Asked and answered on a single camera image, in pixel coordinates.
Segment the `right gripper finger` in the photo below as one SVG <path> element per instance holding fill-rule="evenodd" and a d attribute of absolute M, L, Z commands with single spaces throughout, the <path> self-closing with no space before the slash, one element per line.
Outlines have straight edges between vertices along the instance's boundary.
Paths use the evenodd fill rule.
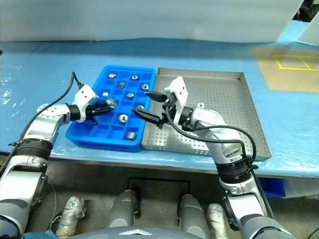
<path fill-rule="evenodd" d="M 160 92 L 151 91 L 151 92 L 144 92 L 144 94 L 156 102 L 165 102 L 166 101 L 166 95 L 162 94 Z"/>
<path fill-rule="evenodd" d="M 132 109 L 132 112 L 138 116 L 139 118 L 150 122 L 150 123 L 159 123 L 160 117 L 152 114 L 151 112 L 145 110 L 145 109 Z"/>

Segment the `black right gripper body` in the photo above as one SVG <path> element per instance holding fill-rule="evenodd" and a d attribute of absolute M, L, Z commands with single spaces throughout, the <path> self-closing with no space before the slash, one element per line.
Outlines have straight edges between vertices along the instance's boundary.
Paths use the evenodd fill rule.
<path fill-rule="evenodd" d="M 176 113 L 176 96 L 174 93 L 170 94 L 170 96 L 167 96 L 163 93 L 157 92 L 158 99 L 160 103 L 163 103 L 162 105 L 162 118 L 159 121 L 158 128 L 162 129 L 164 124 L 171 124 L 175 113 Z"/>

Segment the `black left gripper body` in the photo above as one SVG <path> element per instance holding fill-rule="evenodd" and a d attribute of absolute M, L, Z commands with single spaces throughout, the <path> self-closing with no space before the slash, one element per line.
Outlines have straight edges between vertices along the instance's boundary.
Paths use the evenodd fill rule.
<path fill-rule="evenodd" d="M 89 105 L 85 110 L 86 120 L 90 120 L 92 124 L 98 124 L 98 122 L 95 119 L 95 117 L 98 116 L 98 113 L 99 113 L 98 106 L 99 106 L 99 103 L 95 102 L 94 104 Z"/>

